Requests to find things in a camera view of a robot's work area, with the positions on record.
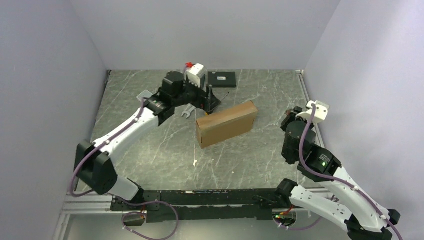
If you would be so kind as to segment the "brown cardboard express box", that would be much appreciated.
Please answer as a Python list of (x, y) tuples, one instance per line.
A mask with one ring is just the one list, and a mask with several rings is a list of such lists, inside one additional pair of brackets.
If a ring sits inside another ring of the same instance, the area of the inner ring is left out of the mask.
[(197, 118), (196, 138), (201, 149), (252, 130), (258, 109), (252, 101)]

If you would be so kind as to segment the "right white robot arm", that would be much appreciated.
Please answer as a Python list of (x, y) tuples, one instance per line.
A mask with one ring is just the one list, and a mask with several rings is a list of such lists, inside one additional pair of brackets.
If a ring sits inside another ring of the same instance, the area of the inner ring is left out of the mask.
[(327, 199), (285, 178), (275, 190), (276, 203), (307, 209), (337, 225), (351, 240), (401, 239), (395, 226), (400, 213), (373, 200), (348, 174), (340, 160), (316, 144), (314, 124), (322, 122), (328, 108), (309, 102), (307, 110), (294, 107), (286, 111), (280, 128), (285, 133), (281, 155), (286, 163), (297, 163), (297, 169), (308, 179), (320, 184), (339, 201)]

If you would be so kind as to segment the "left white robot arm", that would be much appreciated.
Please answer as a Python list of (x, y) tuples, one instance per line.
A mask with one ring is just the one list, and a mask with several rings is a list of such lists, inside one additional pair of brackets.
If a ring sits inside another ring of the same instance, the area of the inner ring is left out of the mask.
[(114, 159), (145, 133), (172, 117), (177, 107), (192, 105), (210, 114), (220, 103), (208, 83), (206, 70), (191, 67), (183, 73), (168, 72), (157, 92), (143, 97), (131, 117), (94, 142), (83, 140), (77, 145), (73, 178), (82, 180), (90, 192), (113, 195), (129, 209), (139, 209), (146, 201), (144, 189), (129, 178), (119, 176)]

